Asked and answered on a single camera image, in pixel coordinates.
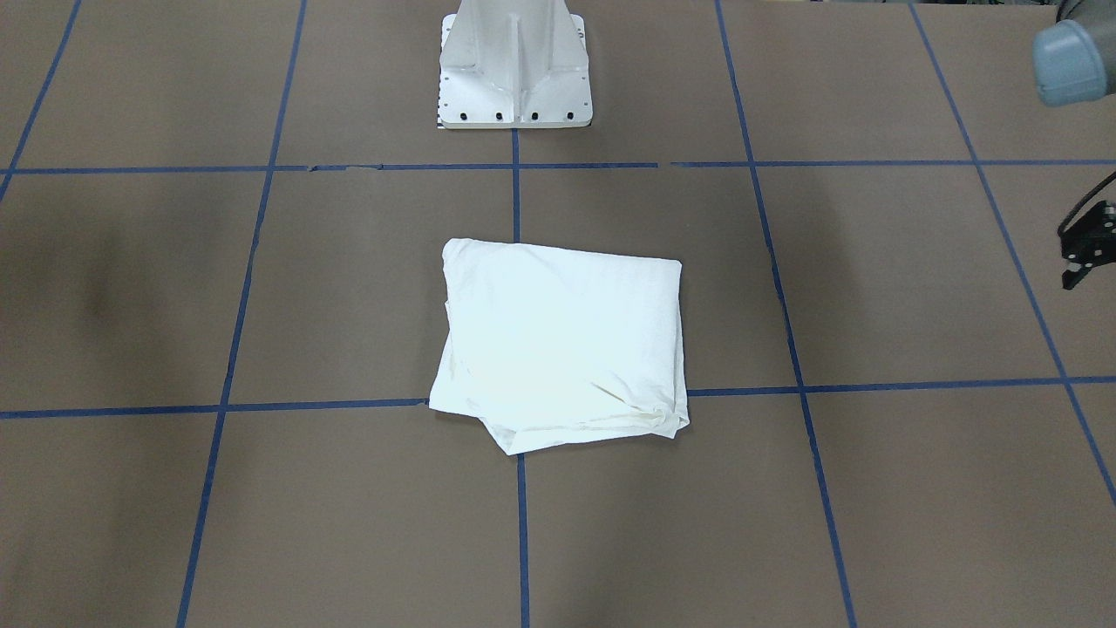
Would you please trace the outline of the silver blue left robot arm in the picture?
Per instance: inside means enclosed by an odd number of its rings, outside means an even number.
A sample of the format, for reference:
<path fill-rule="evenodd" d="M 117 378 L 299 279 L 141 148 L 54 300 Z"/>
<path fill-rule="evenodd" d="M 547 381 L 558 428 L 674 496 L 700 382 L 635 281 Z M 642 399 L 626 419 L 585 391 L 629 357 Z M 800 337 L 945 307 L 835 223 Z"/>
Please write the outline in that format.
<path fill-rule="evenodd" d="M 1045 106 L 1096 102 L 1115 91 L 1115 3 L 1061 1 L 1055 25 L 1035 36 L 1032 66 Z M 1085 276 L 1113 263 L 1113 200 L 1103 199 L 1115 174 L 1072 204 L 1056 229 L 1065 261 L 1061 286 L 1072 290 Z"/>

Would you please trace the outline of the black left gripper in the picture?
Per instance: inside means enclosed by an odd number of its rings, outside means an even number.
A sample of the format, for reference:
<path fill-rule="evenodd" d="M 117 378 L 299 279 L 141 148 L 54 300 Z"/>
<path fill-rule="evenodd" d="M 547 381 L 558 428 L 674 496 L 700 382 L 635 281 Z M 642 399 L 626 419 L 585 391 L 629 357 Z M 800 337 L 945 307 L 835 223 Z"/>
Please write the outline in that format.
<path fill-rule="evenodd" d="M 1060 254 L 1065 261 L 1061 286 L 1072 290 L 1095 268 L 1115 261 L 1115 207 L 1099 201 L 1058 228 Z"/>

